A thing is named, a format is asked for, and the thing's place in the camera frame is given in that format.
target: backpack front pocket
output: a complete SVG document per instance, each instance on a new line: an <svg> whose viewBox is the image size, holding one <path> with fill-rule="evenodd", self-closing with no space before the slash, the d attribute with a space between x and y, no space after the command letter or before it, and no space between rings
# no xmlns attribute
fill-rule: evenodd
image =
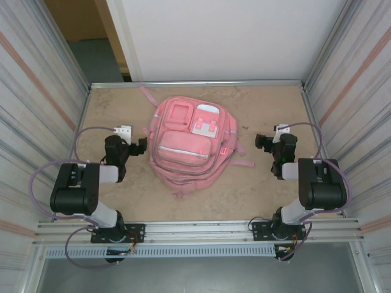
<svg viewBox="0 0 391 293"><path fill-rule="evenodd" d="M191 103L181 100L173 100L169 104L164 124L169 129L184 131L189 128L193 111L194 107Z"/></svg>
<svg viewBox="0 0 391 293"><path fill-rule="evenodd" d="M210 158L211 141L189 132L167 131L162 135L157 151L165 161L200 167Z"/></svg>

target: white wall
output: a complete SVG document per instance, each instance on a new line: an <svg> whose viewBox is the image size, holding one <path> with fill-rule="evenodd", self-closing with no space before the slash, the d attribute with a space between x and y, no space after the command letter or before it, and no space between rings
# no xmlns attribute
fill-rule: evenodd
<svg viewBox="0 0 391 293"><path fill-rule="evenodd" d="M345 0L108 0L134 81L302 79Z"/></svg>

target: backpack zipper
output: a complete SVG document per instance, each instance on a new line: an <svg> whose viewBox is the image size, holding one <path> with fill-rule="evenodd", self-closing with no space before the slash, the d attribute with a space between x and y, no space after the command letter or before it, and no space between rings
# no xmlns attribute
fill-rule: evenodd
<svg viewBox="0 0 391 293"><path fill-rule="evenodd" d="M209 157L208 154L197 154L197 153L193 153L192 151L177 150L176 148L168 148L162 145L158 146L158 148L161 150L172 151L174 153L189 154L191 156L197 156L197 157Z"/></svg>
<svg viewBox="0 0 391 293"><path fill-rule="evenodd" d="M225 158L225 160L223 161L223 163L221 164L224 164L225 162L227 162L228 160L230 160L233 156L233 154L235 153L236 150L233 151L233 153L231 155L229 155L227 158ZM197 178L193 178L193 179L174 179L173 177L170 177L168 175L164 175L165 177L167 177L168 180L170 181L173 181L173 183L175 184L186 184L187 182L192 182L192 181L197 181L197 180L205 180L205 179L197 179Z"/></svg>

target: black mounting bracket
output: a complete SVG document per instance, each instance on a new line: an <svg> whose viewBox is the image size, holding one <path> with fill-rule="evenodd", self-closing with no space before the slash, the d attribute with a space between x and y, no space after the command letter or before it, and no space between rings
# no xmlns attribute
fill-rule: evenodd
<svg viewBox="0 0 391 293"><path fill-rule="evenodd" d="M304 225L287 225L282 222L279 208L271 221L252 222L252 236L254 241L293 241L303 240Z"/></svg>
<svg viewBox="0 0 391 293"><path fill-rule="evenodd" d="M118 167L119 175L118 182L122 182L126 174L125 163L129 156L138 156L144 154L147 150L148 142L147 138L139 139L139 144L131 143L130 145L122 139L120 136L112 135L108 136L104 140L104 150L106 152L105 160L106 165Z"/></svg>
<svg viewBox="0 0 391 293"><path fill-rule="evenodd" d="M255 146L257 148L263 148L265 153L272 154L274 162L270 171L277 179L282 179L282 165L294 162L294 151L296 150L297 142L298 138L289 133L281 134L277 143L273 143L273 137L266 137L263 134L257 134L255 138Z"/></svg>
<svg viewBox="0 0 391 293"><path fill-rule="evenodd" d="M122 236L117 238L111 237L111 232L107 231L114 228L98 228L94 229L92 231L91 235L91 243L107 243L107 244L113 244L113 243L124 243L124 244L131 244L131 243L143 243L144 237L145 237L145 224L124 224L124 232Z"/></svg>

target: pink backpack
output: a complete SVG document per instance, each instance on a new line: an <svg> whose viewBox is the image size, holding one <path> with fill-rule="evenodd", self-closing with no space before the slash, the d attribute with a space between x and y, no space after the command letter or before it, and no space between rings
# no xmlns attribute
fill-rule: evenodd
<svg viewBox="0 0 391 293"><path fill-rule="evenodd" d="M174 196L211 186L228 164L254 167L254 162L231 160L245 152L238 143L236 120L220 105L185 96L173 96L158 107L148 133L150 162Z"/></svg>

